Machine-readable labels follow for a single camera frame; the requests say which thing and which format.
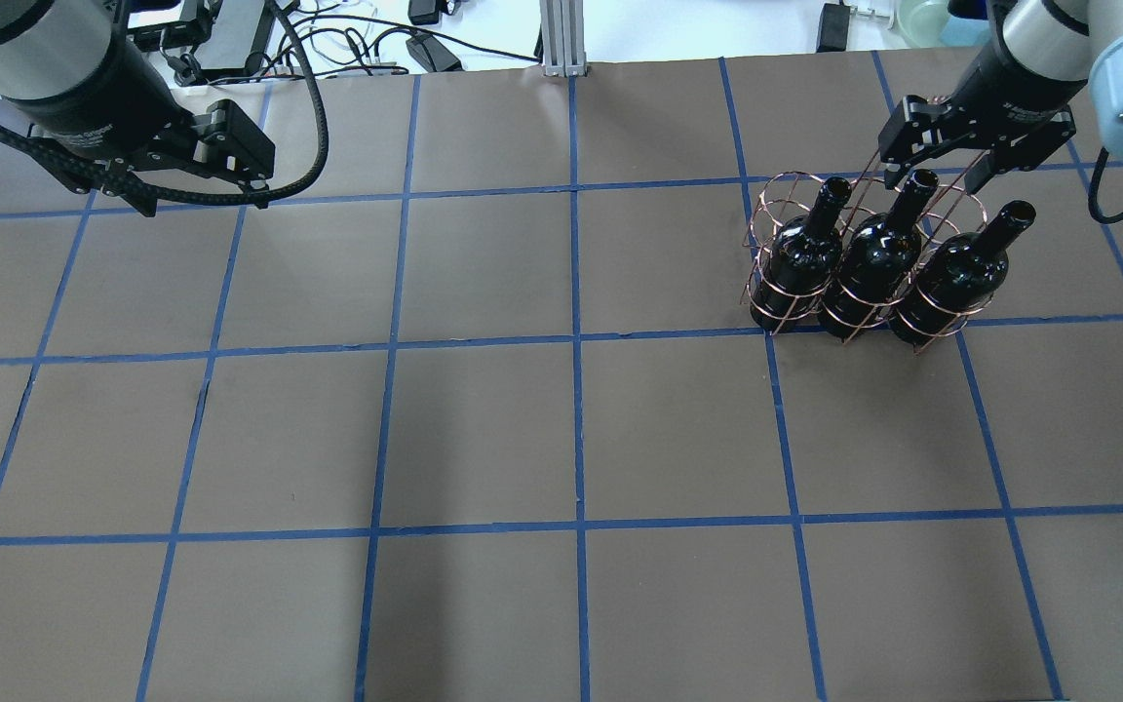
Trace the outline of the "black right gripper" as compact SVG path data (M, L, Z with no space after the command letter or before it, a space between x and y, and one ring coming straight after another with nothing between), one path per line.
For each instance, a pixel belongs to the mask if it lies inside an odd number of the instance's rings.
M1077 125L1069 107L1084 80L1037 74L1007 49L988 44L950 95L905 95L877 137L883 185L900 186L910 168L961 148L989 148L964 175L979 194L990 179L1033 172L1060 151Z

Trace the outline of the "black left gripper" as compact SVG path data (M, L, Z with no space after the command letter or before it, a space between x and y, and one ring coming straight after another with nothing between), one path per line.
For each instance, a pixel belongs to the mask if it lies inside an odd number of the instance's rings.
M240 195L219 195L214 206L267 208L267 179L275 174L275 142L240 104L219 99L201 117L175 102L159 72L128 37L81 35L62 46L51 67L19 69L6 99L30 116L51 142L104 168L103 195L155 217L159 200L207 201L209 194L150 185L137 172L179 170L219 177Z

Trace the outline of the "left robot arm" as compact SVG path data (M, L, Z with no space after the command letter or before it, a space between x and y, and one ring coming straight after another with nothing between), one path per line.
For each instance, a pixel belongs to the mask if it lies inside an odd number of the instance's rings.
M75 194L120 197L143 216L162 200L150 172L238 188L174 203L266 206L275 143L231 99L184 108L126 25L117 1L0 1L0 142Z

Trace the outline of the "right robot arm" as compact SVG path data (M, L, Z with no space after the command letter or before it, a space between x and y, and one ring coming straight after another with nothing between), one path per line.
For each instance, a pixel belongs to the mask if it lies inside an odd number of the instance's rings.
M964 177L1032 172L1077 133L1072 99L1087 92L1102 146L1123 163L1123 1L990 1L989 39L952 92L907 95L878 135L887 186L951 151L979 152Z

